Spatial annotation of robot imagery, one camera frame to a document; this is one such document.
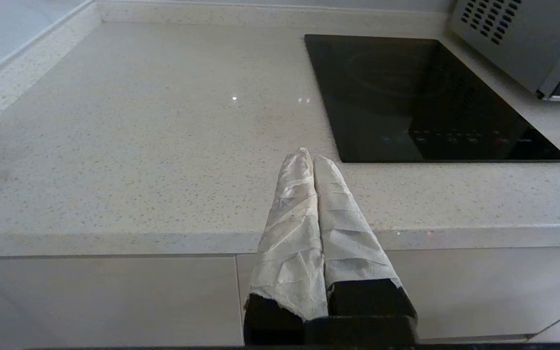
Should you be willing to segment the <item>silver microwave oven body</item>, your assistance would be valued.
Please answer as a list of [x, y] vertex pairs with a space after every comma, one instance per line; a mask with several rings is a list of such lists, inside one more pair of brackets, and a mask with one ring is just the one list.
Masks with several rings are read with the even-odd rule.
[[457, 0], [450, 28], [540, 99], [560, 102], [560, 0]]

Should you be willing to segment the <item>black induction cooktop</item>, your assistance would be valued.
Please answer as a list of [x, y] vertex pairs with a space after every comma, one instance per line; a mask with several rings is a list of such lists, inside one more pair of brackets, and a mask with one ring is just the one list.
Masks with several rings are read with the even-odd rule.
[[438, 40], [304, 41], [342, 162], [560, 162], [560, 150]]

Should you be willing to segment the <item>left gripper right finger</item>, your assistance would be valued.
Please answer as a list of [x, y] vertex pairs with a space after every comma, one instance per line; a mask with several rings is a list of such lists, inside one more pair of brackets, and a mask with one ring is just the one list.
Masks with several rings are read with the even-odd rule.
[[416, 319], [398, 273], [338, 167], [326, 157], [316, 157], [314, 177], [331, 315]]

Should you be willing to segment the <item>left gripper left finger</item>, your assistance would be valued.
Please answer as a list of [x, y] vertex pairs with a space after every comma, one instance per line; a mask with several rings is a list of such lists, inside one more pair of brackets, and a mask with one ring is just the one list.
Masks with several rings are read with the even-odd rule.
[[256, 257], [245, 344], [303, 344], [307, 323], [328, 316], [314, 166], [305, 148], [282, 162]]

